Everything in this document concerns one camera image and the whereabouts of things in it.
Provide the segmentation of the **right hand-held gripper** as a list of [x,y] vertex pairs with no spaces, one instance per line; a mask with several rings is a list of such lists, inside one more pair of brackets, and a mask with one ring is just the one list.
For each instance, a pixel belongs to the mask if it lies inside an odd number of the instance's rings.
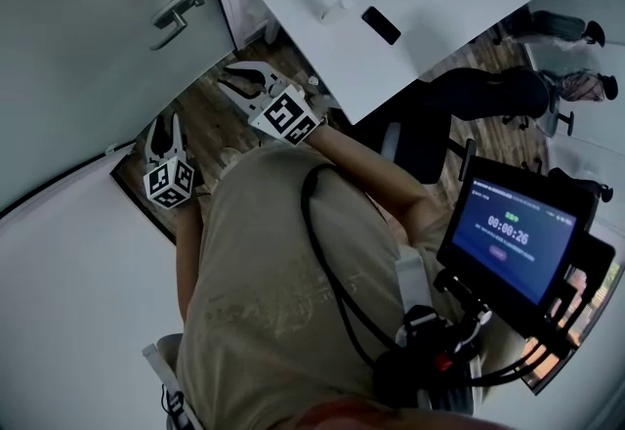
[[250,116],[248,123],[253,128],[282,143],[298,146],[321,125],[304,93],[293,85],[282,90],[282,74],[270,64],[240,61],[226,65],[225,72],[264,88],[266,93],[248,94],[226,80],[217,83],[221,92]]

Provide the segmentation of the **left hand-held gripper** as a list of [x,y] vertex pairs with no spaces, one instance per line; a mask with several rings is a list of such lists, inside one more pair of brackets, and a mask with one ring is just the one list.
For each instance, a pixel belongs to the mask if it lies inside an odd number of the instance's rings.
[[183,159],[187,158],[185,135],[179,116],[174,112],[171,118],[172,145],[162,161],[162,135],[164,117],[157,116],[150,125],[145,143],[147,164],[158,165],[143,177],[147,199],[159,208],[171,210],[191,197],[194,169]]

